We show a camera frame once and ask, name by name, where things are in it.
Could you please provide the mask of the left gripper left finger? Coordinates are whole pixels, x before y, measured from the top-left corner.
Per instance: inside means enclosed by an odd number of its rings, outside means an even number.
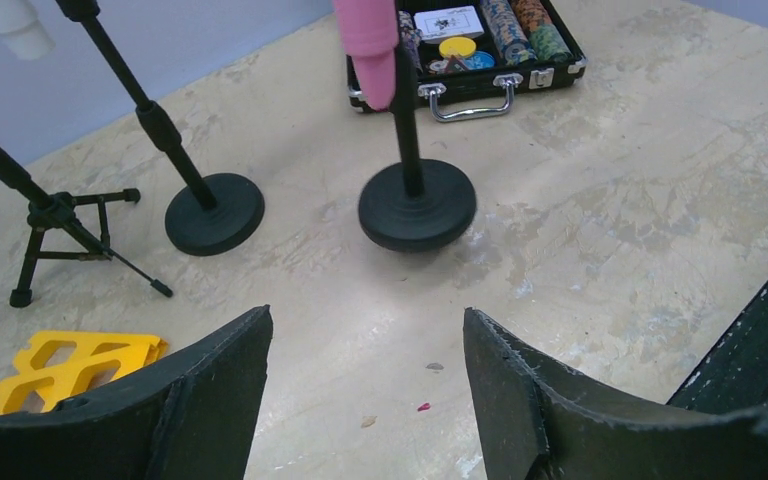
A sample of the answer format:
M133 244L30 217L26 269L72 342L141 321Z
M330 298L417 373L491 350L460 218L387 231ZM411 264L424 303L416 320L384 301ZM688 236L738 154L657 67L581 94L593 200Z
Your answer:
M0 479L241 479L267 380L267 306L47 413L0 416Z

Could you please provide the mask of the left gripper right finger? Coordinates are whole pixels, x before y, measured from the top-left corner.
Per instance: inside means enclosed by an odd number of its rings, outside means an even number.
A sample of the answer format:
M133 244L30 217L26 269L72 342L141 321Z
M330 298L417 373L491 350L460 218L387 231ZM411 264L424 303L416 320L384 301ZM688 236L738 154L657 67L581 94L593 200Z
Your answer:
M768 405L707 414L649 401L474 308L463 345L491 479L768 479Z

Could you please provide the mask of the black round-base stand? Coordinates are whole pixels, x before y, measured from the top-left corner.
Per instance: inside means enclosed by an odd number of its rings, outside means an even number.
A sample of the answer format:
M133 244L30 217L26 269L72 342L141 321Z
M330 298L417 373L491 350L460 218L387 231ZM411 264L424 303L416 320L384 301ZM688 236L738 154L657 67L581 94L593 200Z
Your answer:
M69 20L80 24L135 103L136 117L156 149L164 153L185 183L170 201L164 227L179 251L214 256L246 241L265 214L265 198L249 178L236 173L203 176L183 146L182 135L163 107L151 99L99 21L92 0L58 0Z
M420 155L408 53L394 49L393 116L400 161L376 173L361 191L358 218L376 245L401 253L439 250L461 237L477 212L476 190L458 167Z

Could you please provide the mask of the black tripod shock mount stand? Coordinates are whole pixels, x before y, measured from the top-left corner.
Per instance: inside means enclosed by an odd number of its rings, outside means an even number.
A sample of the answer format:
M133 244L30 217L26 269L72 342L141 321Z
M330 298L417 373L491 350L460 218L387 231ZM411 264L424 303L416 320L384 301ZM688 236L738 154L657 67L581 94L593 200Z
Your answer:
M151 288L163 296L167 298L173 296L173 290L170 287L146 274L111 247L106 205L119 201L137 203L141 200L138 189L129 188L113 193L78 196L67 191L49 194L35 183L30 173L1 146L0 181L28 201L26 221L31 229L18 283L9 297L11 307L24 308L32 303L31 284L39 260L112 261L116 259L147 280ZM75 213L77 207L85 205L97 207L100 221L99 234L88 230ZM82 252L43 250L45 234L50 230L64 231L84 250Z

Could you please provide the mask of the pink microphone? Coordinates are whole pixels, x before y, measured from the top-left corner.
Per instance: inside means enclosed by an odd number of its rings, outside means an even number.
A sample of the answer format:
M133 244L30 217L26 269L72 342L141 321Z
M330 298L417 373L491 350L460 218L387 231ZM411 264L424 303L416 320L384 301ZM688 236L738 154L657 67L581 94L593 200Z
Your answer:
M389 108L396 92L397 13L392 0L334 0L344 52L370 108Z

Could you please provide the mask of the white microphone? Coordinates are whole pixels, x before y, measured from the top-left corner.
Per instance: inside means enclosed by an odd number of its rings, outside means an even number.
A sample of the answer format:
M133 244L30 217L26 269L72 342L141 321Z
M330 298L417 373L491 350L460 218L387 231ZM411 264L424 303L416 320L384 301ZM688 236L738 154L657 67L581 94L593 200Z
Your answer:
M55 42L28 0L0 0L0 40L20 60L49 54Z

